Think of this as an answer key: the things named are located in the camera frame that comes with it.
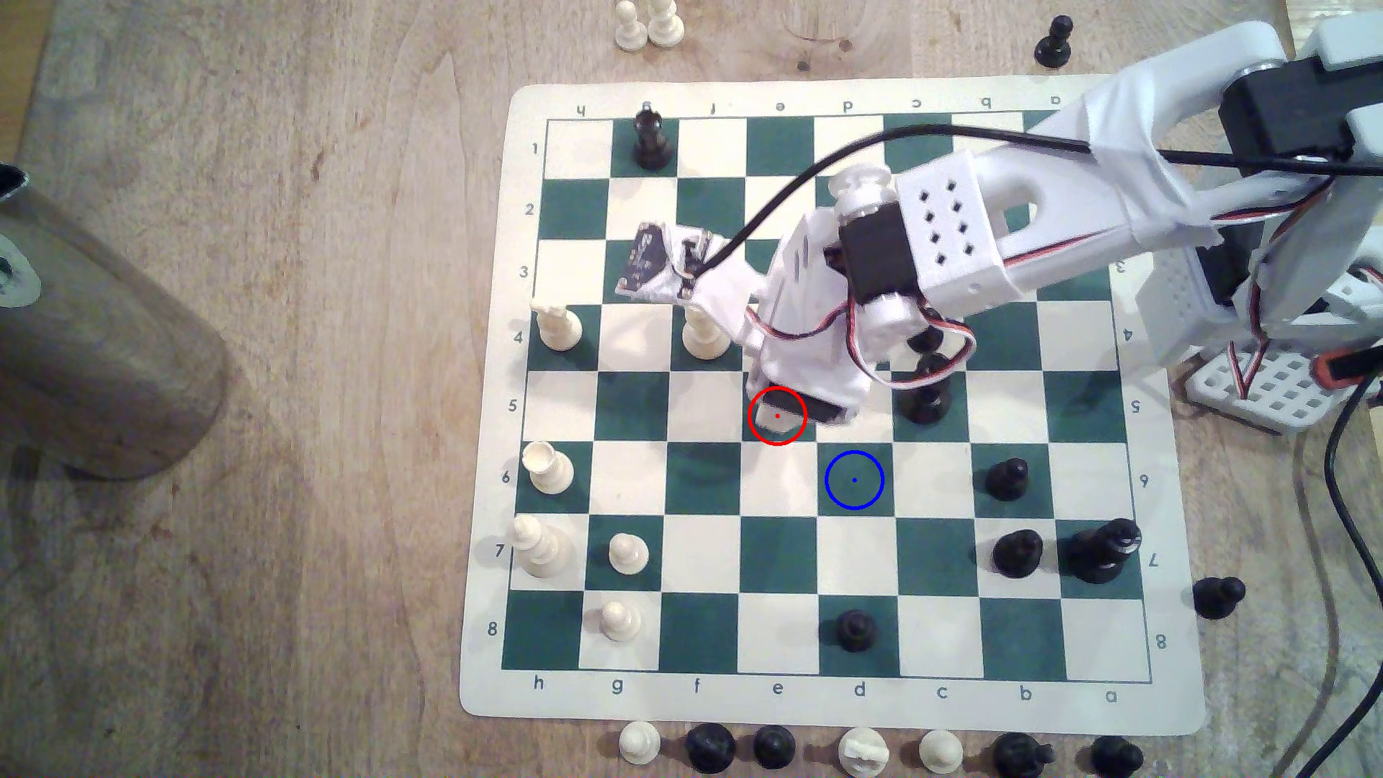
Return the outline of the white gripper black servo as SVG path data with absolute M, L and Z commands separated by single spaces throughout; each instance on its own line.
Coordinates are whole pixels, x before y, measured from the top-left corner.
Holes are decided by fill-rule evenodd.
M 851 164 L 827 188 L 833 205 L 805 216 L 770 263 L 745 339 L 745 397 L 805 386 L 812 421 L 851 424 L 869 395 L 860 365 L 902 344 L 936 350 L 914 242 L 935 234 L 936 205 L 916 170 L 899 184 L 887 164 Z

